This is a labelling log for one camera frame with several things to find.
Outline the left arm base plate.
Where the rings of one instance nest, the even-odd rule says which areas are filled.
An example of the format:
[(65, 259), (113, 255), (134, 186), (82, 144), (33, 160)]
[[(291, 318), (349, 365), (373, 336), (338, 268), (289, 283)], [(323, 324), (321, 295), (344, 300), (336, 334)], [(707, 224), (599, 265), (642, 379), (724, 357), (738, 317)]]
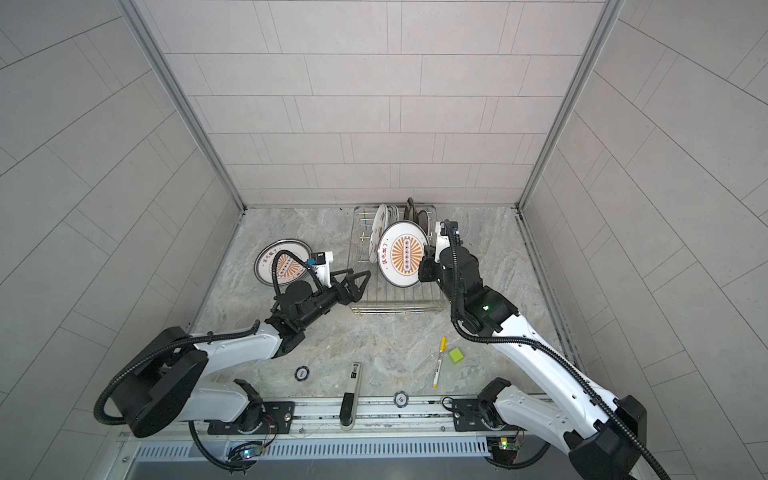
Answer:
[(296, 404), (292, 401), (265, 402), (249, 406), (234, 421), (210, 421), (208, 435), (266, 435), (288, 434)]

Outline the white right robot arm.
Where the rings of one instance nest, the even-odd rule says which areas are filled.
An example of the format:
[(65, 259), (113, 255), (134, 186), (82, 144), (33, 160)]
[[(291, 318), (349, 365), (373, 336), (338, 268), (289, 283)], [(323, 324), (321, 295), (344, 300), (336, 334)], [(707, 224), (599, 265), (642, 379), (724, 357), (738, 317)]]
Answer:
[(519, 309), (483, 283), (479, 260), (462, 246), (458, 224), (436, 225), (437, 242), (425, 254), (419, 278), (435, 282), (450, 301), (450, 319), (463, 339), (491, 345), (548, 396), (541, 401), (504, 379), (479, 395), (495, 428), (533, 433), (569, 458), (584, 479), (628, 479), (639, 459), (660, 479), (668, 473), (647, 447), (647, 411), (634, 397), (618, 398), (584, 375), (546, 342)]

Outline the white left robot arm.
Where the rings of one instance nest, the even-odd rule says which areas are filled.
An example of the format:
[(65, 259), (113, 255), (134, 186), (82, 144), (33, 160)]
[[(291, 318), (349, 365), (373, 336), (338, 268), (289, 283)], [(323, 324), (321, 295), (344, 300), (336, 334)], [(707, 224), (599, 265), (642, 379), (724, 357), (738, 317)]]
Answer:
[(331, 261), (329, 252), (313, 253), (298, 262), (308, 280), (286, 287), (274, 281), (270, 317), (246, 330), (201, 336), (180, 327), (161, 331), (99, 394), (95, 420), (126, 425), (138, 438), (176, 422), (222, 423), (242, 434), (257, 431), (267, 414), (257, 390), (242, 379), (222, 384), (210, 378), (236, 365), (291, 353), (306, 329), (335, 305), (360, 301), (370, 272), (333, 271)]

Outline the small sunburst plate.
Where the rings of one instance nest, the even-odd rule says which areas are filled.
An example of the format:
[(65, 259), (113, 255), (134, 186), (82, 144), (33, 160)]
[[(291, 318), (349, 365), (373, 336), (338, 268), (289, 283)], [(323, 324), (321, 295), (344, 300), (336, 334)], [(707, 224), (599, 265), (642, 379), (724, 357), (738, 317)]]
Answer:
[(420, 209), (416, 214), (417, 224), (424, 231), (429, 242), (435, 240), (435, 230), (439, 221), (435, 218), (435, 213), (432, 210)]

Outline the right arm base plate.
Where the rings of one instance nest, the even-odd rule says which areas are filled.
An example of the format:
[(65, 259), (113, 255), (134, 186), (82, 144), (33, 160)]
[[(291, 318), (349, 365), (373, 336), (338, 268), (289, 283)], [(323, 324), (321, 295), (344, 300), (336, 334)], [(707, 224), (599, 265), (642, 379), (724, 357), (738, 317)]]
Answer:
[(441, 404), (451, 413), (457, 432), (502, 431), (507, 427), (506, 423), (494, 416), (486, 403), (477, 399), (444, 397)]

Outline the white plate orange sunburst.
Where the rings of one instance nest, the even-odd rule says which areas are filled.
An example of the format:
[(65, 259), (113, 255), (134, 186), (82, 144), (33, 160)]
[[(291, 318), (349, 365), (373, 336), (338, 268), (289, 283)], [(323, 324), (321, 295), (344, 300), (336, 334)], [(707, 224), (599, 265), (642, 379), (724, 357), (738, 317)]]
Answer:
[(276, 278), (280, 286), (293, 281), (303, 279), (308, 272), (303, 266), (289, 255), (282, 255), (277, 259), (277, 254), (282, 251), (290, 251), (302, 261), (307, 261), (312, 253), (310, 246), (298, 239), (281, 239), (265, 247), (254, 260), (253, 273), (256, 279), (267, 285), (272, 285), (272, 265), (277, 261)]

